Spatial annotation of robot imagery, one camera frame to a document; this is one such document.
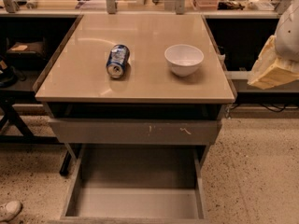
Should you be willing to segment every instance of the closed drawer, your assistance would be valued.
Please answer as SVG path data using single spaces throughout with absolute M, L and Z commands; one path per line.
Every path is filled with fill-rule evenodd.
M 50 119 L 60 142 L 90 144 L 208 145 L 219 120 Z
M 85 145 L 73 177 L 62 220 L 207 223 L 194 147 Z

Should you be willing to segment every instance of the bowl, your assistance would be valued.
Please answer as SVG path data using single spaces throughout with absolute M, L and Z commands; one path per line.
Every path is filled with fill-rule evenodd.
M 179 77 L 194 73 L 204 60 L 204 53 L 200 49 L 186 44 L 169 47 L 164 56 L 170 70 Z

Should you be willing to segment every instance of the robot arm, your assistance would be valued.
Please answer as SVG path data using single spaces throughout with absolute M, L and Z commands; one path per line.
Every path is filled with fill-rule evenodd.
M 279 57 L 299 62 L 299 0 L 292 0 L 276 29 L 275 49 Z

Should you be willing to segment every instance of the blue can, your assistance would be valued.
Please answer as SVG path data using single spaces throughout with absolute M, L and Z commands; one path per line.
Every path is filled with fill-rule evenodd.
M 123 76 L 130 57 L 130 50 L 124 45 L 116 45 L 112 48 L 107 61 L 107 72 L 113 78 Z

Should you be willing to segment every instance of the floor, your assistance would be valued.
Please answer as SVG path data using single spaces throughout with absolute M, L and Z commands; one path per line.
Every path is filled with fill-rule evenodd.
M 47 117 L 23 118 L 34 133 L 51 133 Z M 203 167 L 210 223 L 299 224 L 299 112 L 239 107 L 222 124 Z M 17 132 L 6 126 L 0 134 Z M 60 217 L 70 184 L 59 175 L 64 155 L 63 146 L 1 144 L 0 203 L 23 203 L 9 223 Z

